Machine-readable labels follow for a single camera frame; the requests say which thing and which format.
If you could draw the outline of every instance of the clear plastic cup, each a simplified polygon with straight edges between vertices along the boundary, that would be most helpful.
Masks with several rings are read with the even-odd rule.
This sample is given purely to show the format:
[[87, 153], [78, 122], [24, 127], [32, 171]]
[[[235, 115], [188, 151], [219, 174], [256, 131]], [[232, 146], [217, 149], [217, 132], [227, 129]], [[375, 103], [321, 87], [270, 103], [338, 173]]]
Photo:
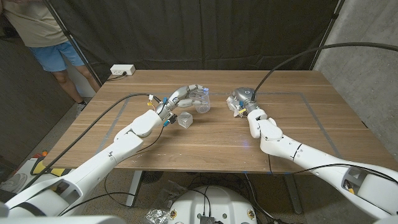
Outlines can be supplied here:
[[209, 89], [205, 88], [203, 91], [195, 90], [189, 94], [189, 98], [192, 100], [198, 100], [205, 102], [205, 105], [195, 105], [195, 109], [198, 113], [206, 113], [210, 110], [210, 97], [209, 97]]

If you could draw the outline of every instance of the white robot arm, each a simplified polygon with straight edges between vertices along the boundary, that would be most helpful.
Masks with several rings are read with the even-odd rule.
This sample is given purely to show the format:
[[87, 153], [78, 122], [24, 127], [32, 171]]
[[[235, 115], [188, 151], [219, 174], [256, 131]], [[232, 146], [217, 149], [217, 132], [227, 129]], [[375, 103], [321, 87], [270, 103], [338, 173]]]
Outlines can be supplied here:
[[[142, 146], [144, 138], [154, 127], [173, 123], [176, 119], [171, 111], [184, 100], [191, 91], [203, 89], [199, 85], [183, 86], [171, 94], [154, 110], [149, 110], [136, 118], [130, 125], [116, 135], [114, 142], [93, 156], [72, 173], [62, 177], [40, 182], [25, 189], [10, 199], [6, 206], [9, 218], [79, 214], [82, 206], [67, 213], [65, 210], [85, 201], [106, 175], [123, 160], [133, 156]], [[194, 105], [192, 100], [184, 106]]]
[[[310, 172], [334, 186], [348, 200], [374, 218], [397, 215], [398, 172], [339, 159], [289, 138], [255, 101], [251, 101], [253, 91], [251, 88], [238, 88], [227, 99], [227, 104], [235, 112], [235, 116], [248, 114], [251, 136], [261, 138], [260, 148], [263, 152], [288, 159], [304, 169], [340, 164], [312, 169]], [[392, 179], [382, 178], [377, 172]]]

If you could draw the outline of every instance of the black backdrop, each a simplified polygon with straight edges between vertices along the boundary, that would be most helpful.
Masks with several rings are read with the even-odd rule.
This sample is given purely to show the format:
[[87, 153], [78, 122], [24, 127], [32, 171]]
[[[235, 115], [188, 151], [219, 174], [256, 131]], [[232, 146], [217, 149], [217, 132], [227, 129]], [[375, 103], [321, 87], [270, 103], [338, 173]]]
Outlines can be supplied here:
[[[338, 0], [52, 0], [100, 79], [137, 69], [268, 70], [319, 46]], [[282, 69], [307, 70], [315, 54]]]

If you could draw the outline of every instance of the clear plastic cube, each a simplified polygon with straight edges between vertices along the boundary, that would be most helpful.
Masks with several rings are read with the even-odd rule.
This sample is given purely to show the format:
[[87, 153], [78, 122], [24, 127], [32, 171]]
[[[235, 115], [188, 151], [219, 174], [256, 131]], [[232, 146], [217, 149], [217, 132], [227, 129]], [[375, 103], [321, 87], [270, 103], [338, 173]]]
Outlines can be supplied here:
[[183, 126], [184, 128], [188, 128], [193, 123], [192, 114], [188, 112], [182, 112], [177, 117], [178, 124]]

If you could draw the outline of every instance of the power strip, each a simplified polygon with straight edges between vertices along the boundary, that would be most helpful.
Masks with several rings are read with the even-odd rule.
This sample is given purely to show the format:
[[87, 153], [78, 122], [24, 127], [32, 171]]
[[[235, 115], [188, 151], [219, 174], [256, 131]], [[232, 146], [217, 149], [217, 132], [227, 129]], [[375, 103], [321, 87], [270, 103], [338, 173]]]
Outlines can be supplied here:
[[111, 68], [112, 75], [122, 75], [126, 72], [126, 75], [132, 75], [136, 71], [134, 65], [113, 65]]

